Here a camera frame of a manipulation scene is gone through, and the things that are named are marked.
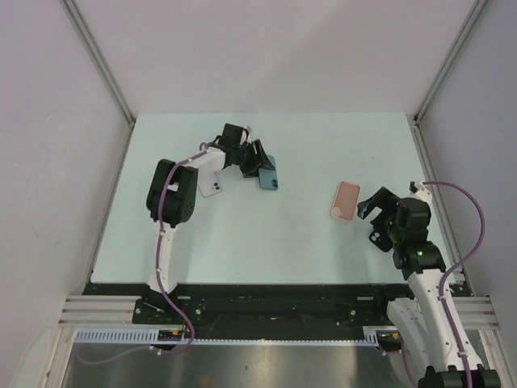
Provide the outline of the teal blue phone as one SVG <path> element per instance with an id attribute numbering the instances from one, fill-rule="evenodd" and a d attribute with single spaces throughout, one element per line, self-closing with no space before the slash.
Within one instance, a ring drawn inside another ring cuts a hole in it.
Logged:
<path id="1" fill-rule="evenodd" d="M 273 165 L 273 169 L 260 168 L 258 170 L 258 184 L 261 189 L 277 191 L 279 189 L 279 180 L 276 170 L 275 158 L 267 155 L 269 161 Z"/>

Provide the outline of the lilac white phone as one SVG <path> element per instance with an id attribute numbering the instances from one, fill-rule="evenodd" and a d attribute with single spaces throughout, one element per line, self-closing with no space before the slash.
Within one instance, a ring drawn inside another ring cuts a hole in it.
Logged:
<path id="1" fill-rule="evenodd" d="M 221 191 L 221 185 L 216 172 L 200 174 L 197 185 L 203 198 L 214 196 Z"/>

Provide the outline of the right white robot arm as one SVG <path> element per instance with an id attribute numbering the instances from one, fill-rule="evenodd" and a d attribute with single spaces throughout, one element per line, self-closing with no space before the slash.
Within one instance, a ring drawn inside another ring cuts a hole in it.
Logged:
<path id="1" fill-rule="evenodd" d="M 411 183 L 406 197 L 382 187 L 358 203 L 360 219 L 380 211 L 369 239 L 393 254 L 394 266 L 413 294 L 374 301 L 373 316 L 379 323 L 393 323 L 401 334 L 401 352 L 414 360 L 418 387 L 500 387 L 498 372 L 483 365 L 471 344 L 448 285 L 452 271 L 428 238 L 431 204 L 423 183 Z"/>

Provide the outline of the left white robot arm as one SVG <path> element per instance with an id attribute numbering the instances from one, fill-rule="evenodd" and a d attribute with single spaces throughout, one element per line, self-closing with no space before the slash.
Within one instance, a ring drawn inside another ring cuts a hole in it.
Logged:
<path id="1" fill-rule="evenodd" d="M 243 178 L 257 178 L 263 189 L 279 188 L 275 160 L 262 142 L 252 137 L 249 126 L 227 123 L 222 134 L 201 143 L 192 156 L 178 162 L 158 162 L 145 202 L 157 239 L 148 281 L 151 291 L 169 294 L 177 287 L 171 251 L 178 226 L 190 220 L 198 194 L 207 198 L 221 192 L 217 173 L 233 166 L 239 168 Z"/>

